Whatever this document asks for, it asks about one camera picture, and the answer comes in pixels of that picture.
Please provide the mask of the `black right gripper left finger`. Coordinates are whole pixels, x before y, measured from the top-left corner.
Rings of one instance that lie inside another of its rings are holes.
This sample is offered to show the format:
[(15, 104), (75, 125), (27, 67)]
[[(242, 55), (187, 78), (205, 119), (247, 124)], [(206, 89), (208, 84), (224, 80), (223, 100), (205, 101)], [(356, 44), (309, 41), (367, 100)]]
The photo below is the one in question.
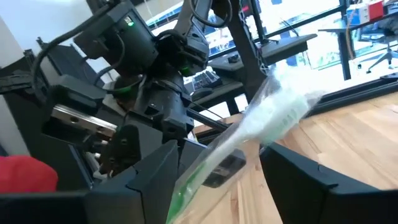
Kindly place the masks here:
[(165, 223), (178, 172), (176, 140), (91, 190), (1, 196), (1, 223)]

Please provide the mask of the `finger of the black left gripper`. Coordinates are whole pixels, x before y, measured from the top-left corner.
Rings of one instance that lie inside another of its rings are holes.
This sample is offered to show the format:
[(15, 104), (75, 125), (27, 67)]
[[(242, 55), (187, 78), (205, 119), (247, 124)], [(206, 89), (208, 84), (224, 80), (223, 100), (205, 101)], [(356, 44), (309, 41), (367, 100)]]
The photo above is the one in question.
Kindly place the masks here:
[(137, 126), (119, 127), (109, 143), (101, 150), (100, 171), (112, 178), (141, 160)]
[(246, 165), (246, 156), (240, 149), (235, 149), (223, 159), (206, 178), (203, 185), (210, 188), (218, 188), (235, 175)]

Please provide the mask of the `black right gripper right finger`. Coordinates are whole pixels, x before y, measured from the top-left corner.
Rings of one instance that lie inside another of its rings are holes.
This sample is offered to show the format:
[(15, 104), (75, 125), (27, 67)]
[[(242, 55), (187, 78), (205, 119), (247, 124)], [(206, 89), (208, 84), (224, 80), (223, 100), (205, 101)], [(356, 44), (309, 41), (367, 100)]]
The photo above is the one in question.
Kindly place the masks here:
[(397, 190), (373, 186), (280, 144), (260, 151), (262, 171), (283, 223), (397, 223)]

